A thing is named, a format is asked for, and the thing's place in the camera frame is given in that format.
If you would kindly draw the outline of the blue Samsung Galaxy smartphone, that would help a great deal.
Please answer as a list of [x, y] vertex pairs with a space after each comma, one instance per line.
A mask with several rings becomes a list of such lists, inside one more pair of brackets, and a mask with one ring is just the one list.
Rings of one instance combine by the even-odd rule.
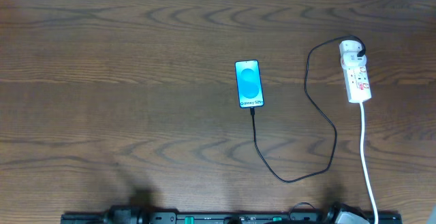
[[258, 60], [237, 61], [234, 64], [240, 108], [264, 105], [264, 94]]

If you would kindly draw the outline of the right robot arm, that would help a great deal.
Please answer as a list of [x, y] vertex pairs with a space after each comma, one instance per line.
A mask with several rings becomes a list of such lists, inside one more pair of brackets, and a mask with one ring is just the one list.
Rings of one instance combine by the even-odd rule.
[[323, 220], [327, 224], [369, 224], [369, 219], [359, 208], [335, 202]]

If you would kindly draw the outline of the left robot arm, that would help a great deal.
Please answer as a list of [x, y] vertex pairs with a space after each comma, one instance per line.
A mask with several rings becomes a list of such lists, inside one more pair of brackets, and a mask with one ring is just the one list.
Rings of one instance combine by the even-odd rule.
[[103, 217], [104, 224], [149, 224], [149, 215], [139, 207], [111, 207]]

